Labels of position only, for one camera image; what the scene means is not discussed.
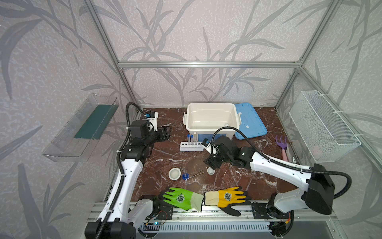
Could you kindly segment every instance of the test tube rack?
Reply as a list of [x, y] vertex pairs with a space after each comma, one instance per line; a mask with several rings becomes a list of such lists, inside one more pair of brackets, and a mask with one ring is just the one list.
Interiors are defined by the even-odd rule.
[[188, 142], [180, 142], [179, 151], [180, 152], [192, 152], [192, 151], [203, 151], [204, 147], [202, 142], [194, 142], [194, 145], [188, 145]]

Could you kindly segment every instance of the white ceramic bowl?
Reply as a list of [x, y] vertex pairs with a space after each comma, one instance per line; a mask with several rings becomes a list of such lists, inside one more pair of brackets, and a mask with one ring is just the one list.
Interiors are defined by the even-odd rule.
[[177, 167], [174, 167], [172, 168], [169, 172], [168, 172], [168, 177], [171, 179], [171, 180], [178, 180], [180, 178], [180, 169], [177, 168]]

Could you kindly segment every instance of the white plastic storage box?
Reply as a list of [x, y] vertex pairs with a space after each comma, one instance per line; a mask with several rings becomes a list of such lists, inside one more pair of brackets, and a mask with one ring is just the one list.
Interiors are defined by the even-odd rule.
[[[191, 103], [187, 107], [187, 113], [183, 115], [183, 124], [190, 135], [196, 132], [197, 141], [205, 138], [211, 140], [216, 130], [224, 126], [239, 128], [241, 124], [240, 115], [236, 107], [231, 103]], [[236, 131], [224, 129], [215, 136], [227, 136], [232, 139]]]

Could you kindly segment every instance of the brown marble tabletop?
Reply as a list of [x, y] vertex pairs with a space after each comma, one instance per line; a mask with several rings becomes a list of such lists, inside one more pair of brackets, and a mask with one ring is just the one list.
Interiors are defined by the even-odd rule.
[[[275, 136], [286, 136], [276, 111], [272, 107], [257, 107], [256, 112], [263, 121], [268, 133], [250, 140], [259, 150], [276, 158], [282, 158], [281, 148], [276, 145]], [[229, 163], [223, 163], [216, 169], [214, 175], [205, 172], [188, 180], [179, 178], [172, 181], [168, 172], [174, 167], [185, 168], [187, 173], [193, 174], [208, 166], [203, 162], [209, 155], [203, 152], [179, 152], [179, 143], [187, 141], [188, 131], [183, 125], [183, 113], [187, 108], [153, 108], [144, 109], [158, 112], [158, 126], [172, 127], [171, 137], [166, 142], [155, 143], [151, 157], [147, 158], [141, 174], [134, 188], [132, 202], [136, 202], [141, 195], [158, 195], [166, 187], [180, 187], [203, 194], [208, 191], [221, 190], [234, 186], [242, 186], [252, 199], [267, 200], [274, 192], [288, 192], [296, 187], [288, 182], [269, 174], [251, 172], [240, 169]], [[245, 140], [233, 137], [238, 147], [249, 146]]]

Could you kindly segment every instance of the yellow glove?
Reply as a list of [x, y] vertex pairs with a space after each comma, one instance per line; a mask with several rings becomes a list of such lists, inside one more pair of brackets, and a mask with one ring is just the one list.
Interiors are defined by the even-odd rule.
[[237, 191], [239, 187], [230, 187], [228, 189], [206, 192], [206, 205], [215, 205], [219, 208], [225, 208], [229, 204], [245, 202], [246, 195], [243, 191]]
[[251, 205], [251, 198], [247, 196], [246, 191], [240, 191], [242, 187], [231, 187], [219, 191], [211, 191], [205, 193], [205, 205], [218, 206], [227, 214], [232, 216], [240, 216], [241, 213], [231, 206], [234, 205]]

